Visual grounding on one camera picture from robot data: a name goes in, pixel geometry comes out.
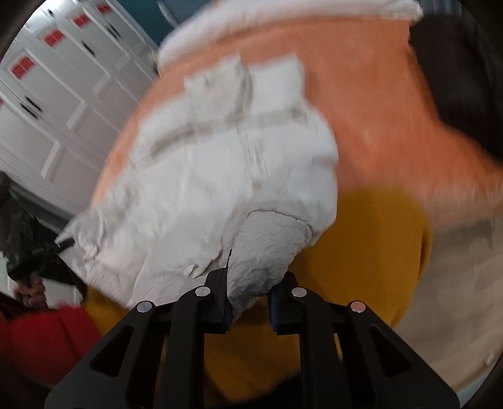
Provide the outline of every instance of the human hand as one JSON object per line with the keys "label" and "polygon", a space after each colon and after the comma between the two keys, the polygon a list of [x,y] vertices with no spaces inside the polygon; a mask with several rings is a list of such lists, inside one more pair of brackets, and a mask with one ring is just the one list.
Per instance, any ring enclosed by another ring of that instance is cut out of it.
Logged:
{"label": "human hand", "polygon": [[45,297],[45,285],[42,282],[42,278],[37,276],[32,288],[28,288],[26,284],[21,281],[16,282],[17,285],[14,288],[14,297],[19,302],[23,302],[23,296],[28,297],[28,305],[36,308],[43,309],[47,307],[47,299]]}

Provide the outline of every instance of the red label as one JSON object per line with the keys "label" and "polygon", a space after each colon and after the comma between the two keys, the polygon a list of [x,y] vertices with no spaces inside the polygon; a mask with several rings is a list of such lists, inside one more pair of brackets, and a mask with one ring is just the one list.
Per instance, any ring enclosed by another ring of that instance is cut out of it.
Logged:
{"label": "red label", "polygon": [[59,30],[54,30],[44,37],[44,41],[49,47],[54,47],[64,38],[64,34]]}
{"label": "red label", "polygon": [[96,6],[96,9],[101,13],[101,14],[107,14],[109,12],[112,11],[112,8],[106,4],[106,3],[103,3],[103,4],[98,4]]}
{"label": "red label", "polygon": [[77,24],[77,27],[83,27],[86,24],[91,22],[91,19],[85,15],[84,13],[78,15],[77,17],[73,18],[73,22]]}
{"label": "red label", "polygon": [[15,66],[11,68],[12,74],[18,80],[24,77],[28,71],[35,66],[35,63],[29,57],[23,57]]}

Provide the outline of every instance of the finger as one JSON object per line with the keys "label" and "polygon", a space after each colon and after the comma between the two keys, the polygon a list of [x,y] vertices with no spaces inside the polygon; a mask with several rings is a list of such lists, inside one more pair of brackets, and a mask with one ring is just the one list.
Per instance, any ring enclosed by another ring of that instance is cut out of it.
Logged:
{"label": "finger", "polygon": [[20,303],[23,302],[23,295],[18,291],[17,288],[14,288],[14,298]]}
{"label": "finger", "polygon": [[45,285],[43,284],[37,284],[30,288],[30,295],[35,296],[38,294],[43,294],[45,292]]}
{"label": "finger", "polygon": [[28,303],[35,308],[43,308],[47,306],[47,299],[45,297],[45,294],[38,294],[34,297],[31,297],[28,301]]}
{"label": "finger", "polygon": [[18,292],[21,295],[30,295],[31,288],[28,288],[28,286],[22,281],[16,281],[16,283],[18,285],[14,289],[15,292]]}

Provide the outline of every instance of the white towel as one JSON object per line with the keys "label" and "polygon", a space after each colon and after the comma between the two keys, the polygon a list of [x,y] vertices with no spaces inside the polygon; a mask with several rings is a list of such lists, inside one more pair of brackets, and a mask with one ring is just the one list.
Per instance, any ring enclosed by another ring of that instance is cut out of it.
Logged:
{"label": "white towel", "polygon": [[[291,55],[251,66],[227,58],[187,78],[187,92],[143,122],[104,202],[61,234],[76,241],[63,260],[131,307],[175,301],[225,266],[235,247],[228,296],[239,313],[336,216],[337,147],[303,85]],[[216,96],[222,101],[213,105]],[[267,219],[271,229],[250,259],[236,240],[254,226],[258,240]]]}

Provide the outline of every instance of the cabinet handle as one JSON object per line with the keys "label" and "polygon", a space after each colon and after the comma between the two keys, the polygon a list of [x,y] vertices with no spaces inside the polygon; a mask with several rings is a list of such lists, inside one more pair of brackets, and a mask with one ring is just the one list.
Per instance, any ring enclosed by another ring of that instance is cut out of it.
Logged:
{"label": "cabinet handle", "polygon": [[117,34],[115,34],[112,29],[110,27],[107,26],[107,31],[112,35],[113,38],[115,38],[116,40],[119,39],[119,37],[117,37]]}
{"label": "cabinet handle", "polygon": [[31,115],[34,119],[37,119],[37,120],[38,120],[38,116],[37,116],[37,115],[35,115],[35,114],[31,111],[31,109],[30,109],[30,108],[28,108],[28,107],[27,107],[25,104],[23,104],[22,102],[21,102],[21,104],[20,104],[20,105],[21,105],[21,108],[23,108],[26,112],[28,112],[28,113],[29,113],[29,114],[30,114],[30,115]]}
{"label": "cabinet handle", "polygon": [[93,50],[91,50],[91,48],[86,43],[82,41],[82,45],[87,51],[89,51],[89,54],[91,54],[94,58],[96,58],[96,53]]}
{"label": "cabinet handle", "polygon": [[117,29],[116,29],[114,26],[112,26],[112,24],[110,24],[110,28],[111,28],[112,30],[114,30],[114,33],[115,33],[115,34],[117,34],[117,37],[122,38],[122,37],[121,37],[121,33],[119,33],[119,32],[117,31]]}
{"label": "cabinet handle", "polygon": [[25,98],[26,98],[26,100],[27,100],[30,104],[32,104],[32,105],[33,105],[33,107],[34,107],[37,111],[39,111],[40,113],[43,113],[43,112],[44,112],[44,111],[42,111],[42,108],[40,108],[40,106],[38,106],[35,102],[33,102],[33,101],[32,101],[32,99],[31,99],[30,97],[27,97],[27,96],[25,95]]}

